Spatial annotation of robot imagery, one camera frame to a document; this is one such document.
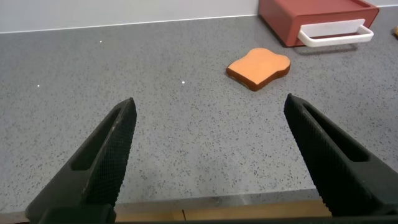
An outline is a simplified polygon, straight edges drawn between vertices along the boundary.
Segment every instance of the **speckled granite countertop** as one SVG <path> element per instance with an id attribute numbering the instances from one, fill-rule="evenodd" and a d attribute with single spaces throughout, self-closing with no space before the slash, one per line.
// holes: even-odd
<path id="1" fill-rule="evenodd" d="M 381 11 L 370 43 L 318 49 L 281 47 L 256 16 L 0 35 L 0 213 L 24 211 L 128 97 L 138 117 L 118 208 L 318 198 L 288 93 L 398 171 L 396 12 Z M 255 47 L 292 66 L 251 92 L 225 68 Z"/>

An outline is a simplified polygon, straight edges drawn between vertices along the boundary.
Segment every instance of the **white handle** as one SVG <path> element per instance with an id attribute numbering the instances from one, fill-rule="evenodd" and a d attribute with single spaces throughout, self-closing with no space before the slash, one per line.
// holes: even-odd
<path id="1" fill-rule="evenodd" d="M 351 21 L 324 22 L 319 24 L 301 25 L 298 38 L 309 47 L 322 47 L 339 44 L 353 44 L 360 42 L 368 42 L 373 37 L 373 32 L 363 26 L 364 19 L 356 19 Z M 344 37 L 329 37 L 323 39 L 313 39 L 311 37 L 320 37 L 336 34 L 352 34 Z"/>

